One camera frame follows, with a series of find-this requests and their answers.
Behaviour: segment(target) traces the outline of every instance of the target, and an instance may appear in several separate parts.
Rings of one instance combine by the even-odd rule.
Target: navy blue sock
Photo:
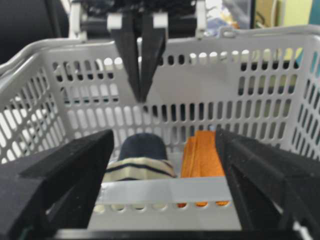
[[[167,160],[166,146],[163,140],[152,133],[137,133],[128,137],[121,147],[118,161],[141,157]]]

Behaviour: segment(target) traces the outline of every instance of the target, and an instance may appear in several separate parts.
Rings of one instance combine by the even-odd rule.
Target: white plastic basket
[[[218,125],[318,159],[319,35],[310,25],[170,40],[146,104],[135,101],[113,42],[35,42],[0,66],[0,161],[111,128],[113,157],[127,136],[152,132],[178,173],[186,139]],[[98,203],[91,228],[240,228],[221,177],[106,183]]]

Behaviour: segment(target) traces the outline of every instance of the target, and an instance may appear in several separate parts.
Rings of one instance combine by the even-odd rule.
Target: white bracket
[[[205,0],[197,0],[195,5],[196,30],[195,37],[202,39],[207,29],[207,9]]]
[[[81,31],[81,22],[87,19],[87,13],[83,10],[81,3],[71,3],[69,16],[69,38],[86,41],[87,32]]]
[[[106,29],[111,32],[112,29],[122,28],[122,13],[109,13],[106,18]]]
[[[165,42],[167,42],[169,37],[169,18],[167,12],[159,12],[153,14],[153,28],[165,29]]]

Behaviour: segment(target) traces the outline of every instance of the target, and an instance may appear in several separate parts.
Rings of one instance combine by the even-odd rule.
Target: orange folded cloth
[[[195,136],[189,137],[184,146],[181,178],[218,177],[224,176],[216,149],[215,131],[197,131]],[[228,201],[217,201],[217,205],[224,206]],[[207,202],[197,202],[197,206],[203,207]]]

